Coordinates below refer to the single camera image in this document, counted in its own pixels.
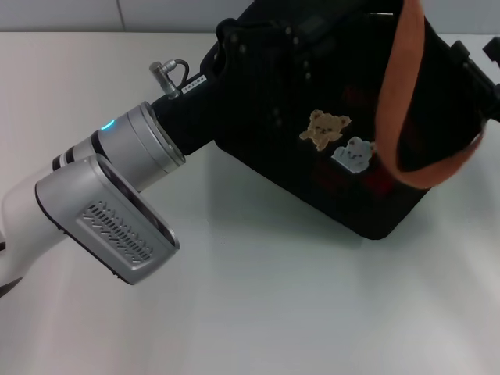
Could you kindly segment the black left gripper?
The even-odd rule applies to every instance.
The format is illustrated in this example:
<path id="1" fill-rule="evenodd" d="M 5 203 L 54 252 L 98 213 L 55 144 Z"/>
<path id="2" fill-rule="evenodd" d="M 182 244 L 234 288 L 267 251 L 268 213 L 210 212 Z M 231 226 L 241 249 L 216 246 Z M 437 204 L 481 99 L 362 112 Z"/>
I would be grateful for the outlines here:
<path id="1" fill-rule="evenodd" d="M 184 85 L 179 98 L 152 104 L 161 128 L 182 151 L 263 120 L 271 102 L 278 129 L 297 123 L 310 107 L 311 64 L 285 55 L 288 44 L 330 51 L 327 19 L 253 15 L 238 21 L 227 19 L 216 28 L 216 43 L 200 64 L 200 84 Z"/>

